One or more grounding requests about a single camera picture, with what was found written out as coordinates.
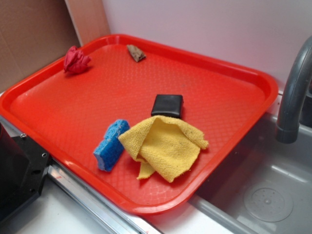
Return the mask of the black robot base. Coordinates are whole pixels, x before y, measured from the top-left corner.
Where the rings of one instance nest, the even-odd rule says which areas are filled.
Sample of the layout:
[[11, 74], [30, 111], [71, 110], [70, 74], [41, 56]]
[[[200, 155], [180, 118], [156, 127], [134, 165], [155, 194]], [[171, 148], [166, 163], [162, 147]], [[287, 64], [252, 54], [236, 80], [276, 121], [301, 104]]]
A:
[[0, 223], [41, 195], [51, 156], [28, 136], [9, 136], [0, 126]]

